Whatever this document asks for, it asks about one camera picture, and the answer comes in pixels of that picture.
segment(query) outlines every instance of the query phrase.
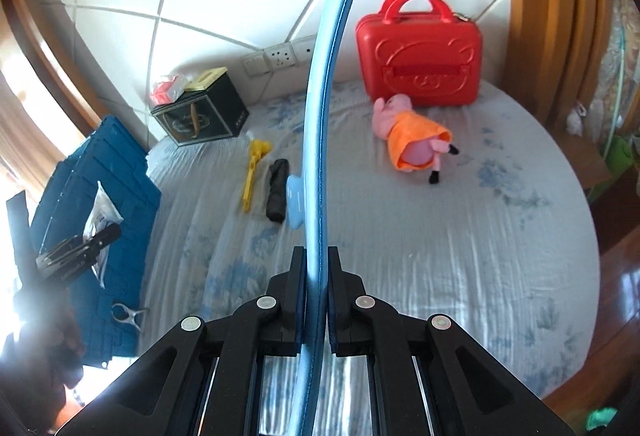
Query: yellow toy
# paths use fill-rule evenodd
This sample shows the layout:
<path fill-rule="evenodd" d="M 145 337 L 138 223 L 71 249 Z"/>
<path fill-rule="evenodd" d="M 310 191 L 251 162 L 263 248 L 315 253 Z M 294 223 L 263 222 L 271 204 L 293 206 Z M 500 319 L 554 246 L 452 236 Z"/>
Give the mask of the yellow toy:
<path fill-rule="evenodd" d="M 271 142 L 266 140 L 252 140 L 249 144 L 249 169 L 246 172 L 244 192 L 242 193 L 242 208 L 249 212 L 251 208 L 251 191 L 254 188 L 255 166 L 271 151 Z"/>

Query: pink package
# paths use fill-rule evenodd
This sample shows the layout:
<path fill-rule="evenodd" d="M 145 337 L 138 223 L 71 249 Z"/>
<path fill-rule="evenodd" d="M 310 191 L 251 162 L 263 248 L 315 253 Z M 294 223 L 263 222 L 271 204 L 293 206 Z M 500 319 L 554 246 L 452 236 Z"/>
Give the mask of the pink package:
<path fill-rule="evenodd" d="M 149 94 L 149 100 L 154 106 L 171 104 L 176 102 L 178 97 L 184 93 L 184 87 L 189 80 L 184 75 L 168 75 L 160 77 Z"/>

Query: hand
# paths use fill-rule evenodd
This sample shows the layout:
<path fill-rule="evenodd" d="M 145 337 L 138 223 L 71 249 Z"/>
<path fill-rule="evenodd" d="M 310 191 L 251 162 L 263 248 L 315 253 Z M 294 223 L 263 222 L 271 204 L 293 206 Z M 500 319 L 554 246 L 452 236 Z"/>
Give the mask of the hand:
<path fill-rule="evenodd" d="M 31 430 L 47 431 L 65 406 L 65 384 L 76 387 L 82 378 L 79 357 L 84 353 L 80 330 L 66 297 L 56 301 L 48 321 L 30 322 L 18 340 L 10 336 L 0 366 L 0 389 L 22 422 Z M 69 365 L 76 360 L 77 366 Z"/>

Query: red handle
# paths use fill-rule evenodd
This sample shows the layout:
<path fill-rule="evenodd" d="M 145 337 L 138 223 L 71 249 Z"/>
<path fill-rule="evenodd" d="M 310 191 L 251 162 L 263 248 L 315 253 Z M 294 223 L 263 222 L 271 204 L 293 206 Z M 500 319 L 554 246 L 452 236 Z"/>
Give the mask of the red handle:
<path fill-rule="evenodd" d="M 382 20 L 385 25 L 393 23 L 398 19 L 398 14 L 402 6 L 410 0 L 385 0 L 382 4 L 380 13 L 384 12 L 385 17 Z M 440 19 L 445 23 L 451 23 L 454 20 L 453 12 L 443 0 L 428 0 L 433 7 L 433 14 L 439 14 Z"/>

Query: light blue leather object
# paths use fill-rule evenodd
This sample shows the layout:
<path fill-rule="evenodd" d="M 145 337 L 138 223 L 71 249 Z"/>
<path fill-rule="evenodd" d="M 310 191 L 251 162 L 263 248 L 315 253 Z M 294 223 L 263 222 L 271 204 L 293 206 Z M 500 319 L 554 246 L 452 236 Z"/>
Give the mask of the light blue leather object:
<path fill-rule="evenodd" d="M 335 60 L 353 0 L 325 0 L 306 89 L 302 177 L 287 180 L 289 225 L 305 224 L 306 307 L 289 436 L 311 436 L 318 404 L 327 302 L 326 134 Z"/>

